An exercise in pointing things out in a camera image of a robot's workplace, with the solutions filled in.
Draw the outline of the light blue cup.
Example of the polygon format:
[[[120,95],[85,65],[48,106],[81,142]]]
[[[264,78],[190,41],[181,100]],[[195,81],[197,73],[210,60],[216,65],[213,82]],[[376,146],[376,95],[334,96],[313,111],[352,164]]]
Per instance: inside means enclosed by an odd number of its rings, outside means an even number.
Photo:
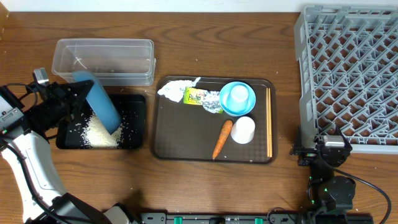
[[[229,93],[229,103],[232,105],[243,104],[249,96],[248,89],[244,85],[236,85],[232,87]]]

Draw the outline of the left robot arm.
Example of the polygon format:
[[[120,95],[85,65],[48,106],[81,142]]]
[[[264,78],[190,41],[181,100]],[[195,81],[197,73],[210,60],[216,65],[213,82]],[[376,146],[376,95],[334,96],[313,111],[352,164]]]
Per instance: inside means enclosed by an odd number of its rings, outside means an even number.
[[[117,203],[101,212],[68,193],[55,169],[46,131],[73,121],[94,83],[91,80],[25,85],[35,101],[28,109],[9,89],[1,87],[1,156],[10,165],[21,193],[24,223],[134,223]]]

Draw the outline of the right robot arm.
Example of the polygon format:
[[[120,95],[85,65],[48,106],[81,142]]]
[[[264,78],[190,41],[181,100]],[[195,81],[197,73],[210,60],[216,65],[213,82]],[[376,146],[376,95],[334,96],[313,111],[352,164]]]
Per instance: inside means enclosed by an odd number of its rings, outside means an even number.
[[[356,183],[350,177],[335,175],[335,169],[351,151],[351,144],[339,129],[334,135],[323,136],[314,147],[305,147],[301,130],[297,131],[290,154],[298,157],[299,166],[310,169],[310,207],[297,215],[295,223],[348,223],[346,211],[353,208]]]

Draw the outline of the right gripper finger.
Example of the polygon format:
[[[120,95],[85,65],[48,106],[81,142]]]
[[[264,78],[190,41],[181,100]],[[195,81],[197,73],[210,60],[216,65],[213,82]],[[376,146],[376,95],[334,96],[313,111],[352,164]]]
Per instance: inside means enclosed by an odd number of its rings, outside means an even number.
[[[335,128],[335,134],[338,136],[341,142],[343,142],[344,144],[349,144],[349,141],[345,138],[344,134],[338,126]]]
[[[297,136],[294,141],[294,148],[303,148],[301,127],[298,127]]]

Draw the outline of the dark blue plate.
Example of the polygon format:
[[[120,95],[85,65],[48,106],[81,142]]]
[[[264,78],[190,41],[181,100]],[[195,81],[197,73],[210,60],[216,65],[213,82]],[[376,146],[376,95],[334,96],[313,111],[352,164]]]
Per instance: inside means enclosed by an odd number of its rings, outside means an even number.
[[[76,71],[73,72],[72,75],[76,82],[93,81],[93,86],[87,94],[86,100],[107,132],[113,134],[121,124],[121,116],[99,79],[92,72],[87,70]]]

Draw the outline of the light blue bowl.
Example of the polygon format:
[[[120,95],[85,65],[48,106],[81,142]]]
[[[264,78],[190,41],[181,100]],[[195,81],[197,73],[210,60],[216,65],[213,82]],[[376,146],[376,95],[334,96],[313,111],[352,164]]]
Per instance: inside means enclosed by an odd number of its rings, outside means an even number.
[[[238,104],[238,105],[232,105],[229,103],[229,93],[232,89],[232,87],[236,85],[244,85],[249,92],[248,99],[245,103],[243,104]],[[220,104],[225,113],[227,113],[230,116],[243,116],[245,114],[248,114],[255,106],[256,104],[256,94],[254,90],[246,83],[243,82],[230,82],[227,83],[220,91]]]

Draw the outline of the pile of white rice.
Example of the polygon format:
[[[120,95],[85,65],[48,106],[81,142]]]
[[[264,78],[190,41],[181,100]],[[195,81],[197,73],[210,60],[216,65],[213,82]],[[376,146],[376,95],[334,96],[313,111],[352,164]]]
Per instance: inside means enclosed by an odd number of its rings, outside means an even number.
[[[123,143],[124,125],[121,123],[112,134],[108,133],[99,117],[92,111],[68,126],[65,137],[67,149],[117,149]]]

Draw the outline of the white pink cup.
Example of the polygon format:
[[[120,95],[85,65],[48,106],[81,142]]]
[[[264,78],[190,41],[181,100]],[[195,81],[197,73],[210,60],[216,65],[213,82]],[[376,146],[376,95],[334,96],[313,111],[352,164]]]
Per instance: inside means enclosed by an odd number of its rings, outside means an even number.
[[[255,132],[255,122],[248,116],[240,117],[234,124],[231,130],[232,139],[239,144],[249,143]]]

